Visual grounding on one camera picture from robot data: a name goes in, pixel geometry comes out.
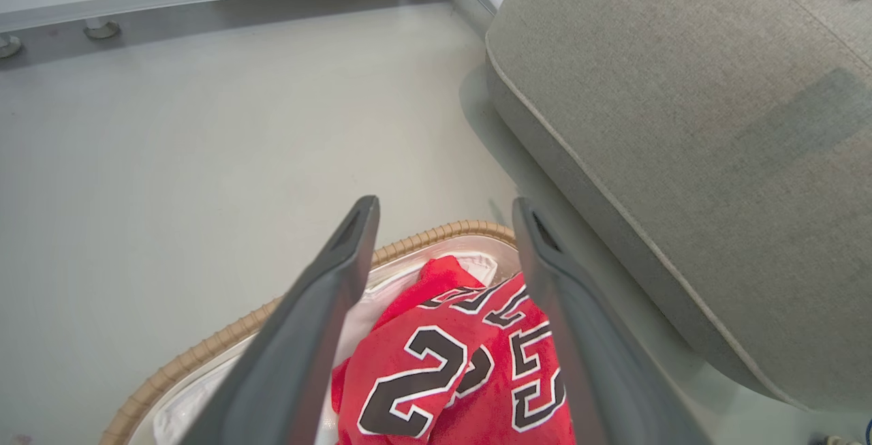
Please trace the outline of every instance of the gray fabric upholstery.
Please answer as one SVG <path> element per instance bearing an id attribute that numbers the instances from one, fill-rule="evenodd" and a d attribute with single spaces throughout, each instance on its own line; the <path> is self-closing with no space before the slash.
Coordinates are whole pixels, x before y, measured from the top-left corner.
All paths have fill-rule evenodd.
<path id="1" fill-rule="evenodd" d="M 493 102 L 711 364 L 872 408 L 872 1 L 505 0 Z"/>

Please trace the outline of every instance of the basketball jersey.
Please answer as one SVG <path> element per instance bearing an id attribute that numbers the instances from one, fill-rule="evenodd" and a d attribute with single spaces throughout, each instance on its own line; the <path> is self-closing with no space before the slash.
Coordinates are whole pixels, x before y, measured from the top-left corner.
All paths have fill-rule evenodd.
<path id="1" fill-rule="evenodd" d="M 431 260 L 333 370 L 339 443 L 575 443 L 548 318 L 523 275 Z"/>

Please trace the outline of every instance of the floor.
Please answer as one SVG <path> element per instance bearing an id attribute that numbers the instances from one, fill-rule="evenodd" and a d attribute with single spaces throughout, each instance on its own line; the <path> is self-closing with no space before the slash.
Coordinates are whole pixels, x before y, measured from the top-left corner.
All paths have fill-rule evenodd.
<path id="1" fill-rule="evenodd" d="M 287 290 L 358 196 L 379 244 L 548 211 L 719 444 L 862 435 L 738 387 L 505 128 L 474 0 L 237 0 L 16 33 L 0 63 L 0 442 L 96 443 L 177 353 Z"/>

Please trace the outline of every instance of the gray sofa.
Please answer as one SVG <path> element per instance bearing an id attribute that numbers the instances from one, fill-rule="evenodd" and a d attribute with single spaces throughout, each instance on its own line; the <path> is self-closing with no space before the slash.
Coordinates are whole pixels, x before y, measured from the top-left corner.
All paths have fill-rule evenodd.
<path id="1" fill-rule="evenodd" d="M 688 343 L 872 408 L 872 1 L 505 0 L 499 114 Z"/>

